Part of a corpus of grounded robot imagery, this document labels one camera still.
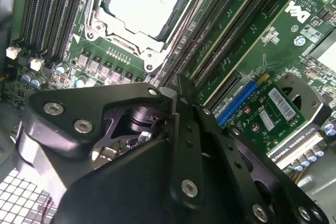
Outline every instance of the cpu socket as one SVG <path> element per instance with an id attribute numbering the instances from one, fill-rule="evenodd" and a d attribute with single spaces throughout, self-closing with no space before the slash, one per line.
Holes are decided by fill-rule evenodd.
<path id="1" fill-rule="evenodd" d="M 203 0 L 100 0 L 88 4 L 86 38 L 103 37 L 144 60 L 153 72 L 174 50 Z"/>

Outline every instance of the silver component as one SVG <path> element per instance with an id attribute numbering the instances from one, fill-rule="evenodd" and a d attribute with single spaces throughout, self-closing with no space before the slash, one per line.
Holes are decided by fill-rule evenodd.
<path id="1" fill-rule="evenodd" d="M 158 93 L 154 89 L 148 89 L 148 92 L 152 95 L 158 95 Z"/>
<path id="2" fill-rule="evenodd" d="M 301 214 L 301 216 L 302 216 L 306 221 L 310 221 L 310 220 L 311 220 L 309 213 L 308 213 L 307 210 L 304 209 L 303 207 L 299 207 L 299 213 Z"/>
<path id="3" fill-rule="evenodd" d="M 208 109 L 206 109 L 206 108 L 203 109 L 203 112 L 204 112 L 205 114 L 207 114 L 207 115 L 211 115 L 210 110 L 208 110 Z"/>
<path id="4" fill-rule="evenodd" d="M 239 136 L 240 135 L 240 132 L 238 129 L 234 128 L 232 129 L 233 133 L 235 133 L 235 135 Z"/>
<path id="5" fill-rule="evenodd" d="M 185 97 L 181 97 L 180 98 L 181 102 L 183 102 L 184 104 L 187 104 L 188 105 L 188 101 Z"/>
<path id="6" fill-rule="evenodd" d="M 77 132 L 82 134 L 88 134 L 93 130 L 92 124 L 89 121 L 83 119 L 77 120 L 73 126 Z"/>
<path id="7" fill-rule="evenodd" d="M 313 215 L 314 215 L 316 218 L 318 218 L 319 221 L 323 221 L 323 219 L 322 219 L 320 213 L 319 213 L 315 208 L 312 208 L 311 211 L 312 211 Z"/>
<path id="8" fill-rule="evenodd" d="M 254 215 L 258 218 L 258 220 L 260 220 L 262 223 L 267 223 L 268 216 L 265 210 L 259 204 L 254 204 L 252 206 L 252 210 Z"/>
<path id="9" fill-rule="evenodd" d="M 48 102 L 43 106 L 44 111 L 49 115 L 61 115 L 64 108 L 61 104 L 56 102 Z"/>
<path id="10" fill-rule="evenodd" d="M 182 191 L 191 198 L 195 198 L 198 194 L 197 186 L 189 179 L 185 179 L 181 183 Z"/>

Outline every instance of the barcode sticker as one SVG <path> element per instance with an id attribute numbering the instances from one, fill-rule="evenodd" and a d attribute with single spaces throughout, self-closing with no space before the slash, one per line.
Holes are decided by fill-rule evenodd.
<path id="1" fill-rule="evenodd" d="M 275 125 L 273 124 L 271 118 L 269 118 L 267 112 L 263 110 L 260 114 L 260 118 L 262 119 L 264 125 L 266 126 L 268 131 L 271 131 L 274 129 Z"/>
<path id="2" fill-rule="evenodd" d="M 291 120 L 296 115 L 296 112 L 291 108 L 276 88 L 273 88 L 268 95 L 271 97 L 272 101 L 287 121 Z"/>

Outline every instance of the dell logo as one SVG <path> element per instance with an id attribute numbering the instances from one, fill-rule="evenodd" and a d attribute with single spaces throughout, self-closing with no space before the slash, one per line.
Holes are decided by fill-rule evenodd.
<path id="1" fill-rule="evenodd" d="M 294 1 L 289 3 L 289 6 L 285 10 L 286 13 L 290 13 L 292 17 L 297 17 L 300 23 L 304 23 L 310 17 L 310 13 L 306 10 L 302 10 L 301 6 L 295 5 Z"/>

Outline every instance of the metal grille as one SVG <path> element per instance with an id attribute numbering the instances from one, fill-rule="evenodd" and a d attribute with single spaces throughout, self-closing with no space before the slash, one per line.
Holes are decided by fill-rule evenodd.
<path id="1" fill-rule="evenodd" d="M 0 184 L 0 224 L 40 224 L 49 194 L 21 177 L 17 170 Z M 49 224 L 56 207 L 48 206 L 44 223 Z"/>

